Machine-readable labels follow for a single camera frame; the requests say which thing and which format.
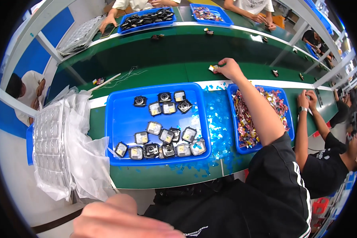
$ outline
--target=black hair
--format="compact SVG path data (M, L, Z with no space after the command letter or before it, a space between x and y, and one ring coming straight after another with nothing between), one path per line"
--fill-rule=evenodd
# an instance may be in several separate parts
M13 73L11 75L10 81L8 82L7 88L5 89L5 92L17 99L20 97L21 88L21 78L17 74Z

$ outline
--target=green workbench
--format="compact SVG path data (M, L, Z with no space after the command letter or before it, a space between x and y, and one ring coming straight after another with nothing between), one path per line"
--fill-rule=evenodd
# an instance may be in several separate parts
M188 7L174 8L178 21L194 21ZM261 26L256 25L245 18L227 12L236 26L241 26L257 31L266 32ZM63 61L56 72L49 97L53 98L67 84L78 86L80 89L93 87L91 81L98 77L110 78L115 74L125 75L132 66L138 66L129 79L119 82L111 82L105 88L93 92L91 99L109 95L113 91L143 86L159 85L166 83L200 82L225 80L222 75L213 74L208 69L210 64L215 64L224 57L233 57L239 63L245 76L250 80L280 80L287 82L314 83L314 77L321 77L326 73L323 67L317 67L308 74L303 74L304 81L299 78L299 72L304 72L313 64L310 57L305 59L305 54L288 50L286 57L274 68L269 67L276 56L286 49L286 45L280 41L270 39L268 43L252 40L251 36L258 34L239 29L225 27L208 27L214 30L214 36L204 34L203 26L174 26L159 29L149 29L140 32L118 36L102 41L89 47L87 50ZM164 34L159 41L151 41L154 34ZM290 41L291 35L277 28L271 34L285 41ZM76 79L74 74L79 74L81 79ZM271 73L272 69L279 72L276 78ZM291 109L294 127L297 126L297 96L301 88L284 88ZM320 90L324 106L319 112L325 121L329 121L337 112L333 92ZM214 92L204 92L209 97ZM226 91L214 93L220 97L225 108L230 108L226 97ZM233 135L234 130L230 126L232 118L230 112L221 115L228 128L228 135ZM104 136L105 106L97 107L90 112L90 131L92 139ZM316 131L312 117L308 116L308 135ZM199 183L226 176L248 168L253 156L239 155L235 152L235 141L227 150L232 153L231 159L223 159L220 152L213 148L213 155L199 164L177 164L164 166L111 166L110 176L117 188L161 188L173 187L192 183Z

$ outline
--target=wristwatch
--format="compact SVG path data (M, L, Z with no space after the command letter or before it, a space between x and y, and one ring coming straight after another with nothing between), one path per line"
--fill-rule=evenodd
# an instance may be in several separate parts
M306 112L308 112L308 108L305 108L305 107L299 107L299 108L298 108L298 114L300 114L300 112L302 112L302 111L306 111Z

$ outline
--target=blue wall panel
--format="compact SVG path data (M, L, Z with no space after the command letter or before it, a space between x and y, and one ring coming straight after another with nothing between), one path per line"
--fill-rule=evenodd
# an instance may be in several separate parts
M65 8L42 29L42 32L50 43L56 47L73 22L74 19L69 8ZM14 69L14 73L20 77L29 70L34 70L42 74L49 58L50 55L48 52L34 39L20 58ZM26 138L27 126L17 119L13 108L1 101L0 129L15 136Z

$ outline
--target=blue bin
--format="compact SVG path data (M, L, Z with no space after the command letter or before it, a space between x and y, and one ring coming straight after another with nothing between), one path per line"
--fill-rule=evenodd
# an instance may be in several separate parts
M175 91L185 91L186 99L189 100L193 107L185 114L181 114L179 110L171 115L160 114L155 117L151 116L148 111L148 104L157 101L157 94ZM144 96L147 98L147 106L135 107L133 105L136 96ZM105 136L109 136L108 147L114 150L114 147L119 142L127 144L129 147L140 146L135 143L134 134L140 131L146 131L149 121L157 121L162 124L162 128L169 129L171 127L181 128L181 136L184 129L188 126L195 128L192 125L192 120L199 116L199 125L201 135L198 130L197 136L205 140L206 152L202 155L191 155L186 157L173 157L168 159L141 159L133 160L129 158L128 151L122 159L114 157L114 155L106 150L106 156L109 157L110 165L113 166L149 166L149 165L165 165L175 163L194 162L207 159L212 153L212 146L210 143L209 127L207 123L206 109L202 88L197 83L177 83L156 85L143 88L133 88L111 93L106 102L106 115L105 115ZM158 136L148 134L148 143L157 143L162 145L162 141ZM180 139L177 144L185 143Z
M216 16L220 16L222 17L222 19L224 20L223 22L221 21L211 21L211 20L201 20L198 19L196 17L195 14L193 14L193 17L196 19L196 21L198 22L202 22L202 23L206 23L206 24L217 24L217 25L224 25L224 26L230 26L230 25L234 25L233 21L230 19L230 17L226 14L226 12L220 8L220 7L216 7L216 6L212 6L212 5L204 5L204 4L194 4L191 3L190 4L190 8L192 9L192 13L194 12L195 7L207 7L209 8L210 12L214 13L214 15Z
M144 15L144 14L151 13L151 12L158 12L161 9L167 9L167 8L153 8L153 9L149 9L149 10L145 10L145 11L134 12L134 13L130 13L130 14L124 15L124 17L122 19L122 22L120 22L120 24L119 24L118 33L119 34L125 34L125 33L132 32L132 31L138 31L138 30L144 29L144 28L150 28L150 27L162 26L162 25L169 25L169 24L172 24L173 22L177 21L176 15L173 15L172 16L172 21L162 21L162 22L157 22L157 23L151 23L151 24L148 24L148 25L131 28L131 29L128 29L128 30L125 30L125 31L122 31L120 29L120 26L123 25L124 21L129 16L132 16L132 15L135 15L135 14L140 16L140 15Z
M290 127L290 130L288 131L288 135L290 136L291 140L295 139L295 130L294 130L294 124L292 122L292 116L291 116L291 111L290 111L290 107L288 105L288 100L286 97L286 93L284 92L284 90L282 88L274 88L274 87L268 87L268 86L261 86L261 85L255 85L255 87L261 87L264 88L265 91L272 91L272 90L279 90L280 93L278 93L278 96L283 99L283 103L286 104L288 106L288 111L286 112L286 118L287 118L287 123L288 123L288 127ZM240 148L239 147L239 135L238 135L238 117L236 115L235 112L235 108L234 108L234 101L233 101L233 97L232 95L235 94L237 92L238 86L234 83L229 84L228 88L227 88L227 93L229 96L229 102L230 102L230 106L231 106L231 113L233 114L233 124L234 124L234 134L235 134L235 146L237 149L237 152L245 155L245 154L250 154L250 153L254 153L257 152L258 150L260 150L262 148L262 144L259 142L256 146L252 147L252 148Z
M315 54L315 52L312 50L312 46L310 46L308 43L305 43L309 51L311 52L311 55L315 57L316 59L319 59L319 57Z
M27 161L28 165L33 165L33 124L27 129Z

